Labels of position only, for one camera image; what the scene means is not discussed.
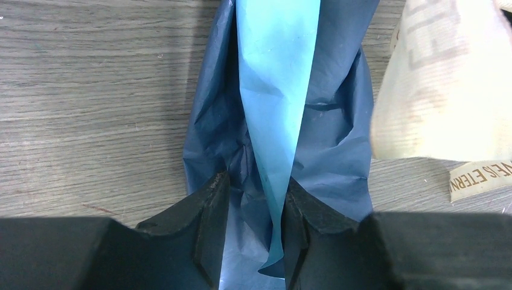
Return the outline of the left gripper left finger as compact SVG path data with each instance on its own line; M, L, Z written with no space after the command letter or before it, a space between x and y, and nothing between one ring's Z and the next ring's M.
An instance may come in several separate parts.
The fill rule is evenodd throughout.
M1 219L2 289L218 289L229 175L129 228L109 217Z

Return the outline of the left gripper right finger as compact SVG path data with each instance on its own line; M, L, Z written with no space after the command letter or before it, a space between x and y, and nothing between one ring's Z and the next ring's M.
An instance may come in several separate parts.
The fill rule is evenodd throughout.
M384 211L356 222L291 180L287 289L510 289L511 216Z

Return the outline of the beige ribbon bow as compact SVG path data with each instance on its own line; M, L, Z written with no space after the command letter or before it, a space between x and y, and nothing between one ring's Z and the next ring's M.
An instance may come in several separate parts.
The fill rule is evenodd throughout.
M511 2L407 1L371 120L379 160L432 158L451 201L511 185Z

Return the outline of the blue paper flower bouquet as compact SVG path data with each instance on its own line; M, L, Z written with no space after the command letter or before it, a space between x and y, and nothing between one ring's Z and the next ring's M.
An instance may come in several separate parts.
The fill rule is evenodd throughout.
M183 161L195 192L231 180L221 289L283 289L280 219L290 179L361 221L373 87L362 40L377 1L222 1Z

